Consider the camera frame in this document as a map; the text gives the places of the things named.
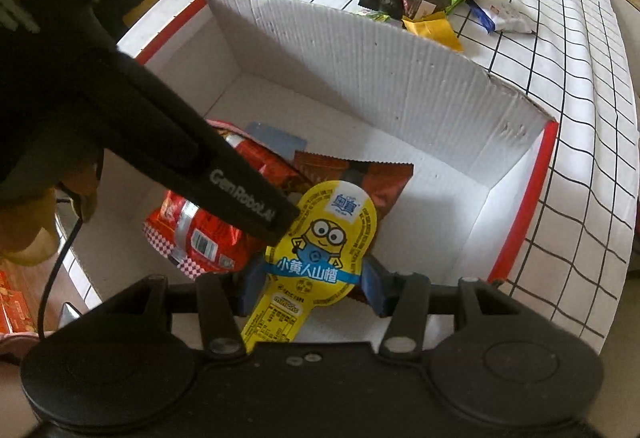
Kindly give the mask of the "gloved operator hand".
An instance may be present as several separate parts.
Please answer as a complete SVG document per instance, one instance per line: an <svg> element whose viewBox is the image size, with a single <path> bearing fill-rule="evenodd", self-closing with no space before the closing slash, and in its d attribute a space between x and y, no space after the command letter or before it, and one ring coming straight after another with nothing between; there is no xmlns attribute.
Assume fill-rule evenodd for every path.
<svg viewBox="0 0 640 438"><path fill-rule="evenodd" d="M58 252L55 216L58 192L63 192L80 221L89 221L98 207L102 162L82 163L55 186L24 200L1 203L1 258L32 267Z"/></svg>

